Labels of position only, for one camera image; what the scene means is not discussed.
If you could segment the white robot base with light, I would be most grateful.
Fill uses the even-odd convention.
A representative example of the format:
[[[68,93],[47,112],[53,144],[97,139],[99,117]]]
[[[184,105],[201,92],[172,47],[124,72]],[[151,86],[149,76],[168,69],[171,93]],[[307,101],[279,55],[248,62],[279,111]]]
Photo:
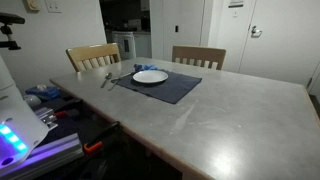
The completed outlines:
[[[47,134],[0,56],[0,176],[21,165]]]

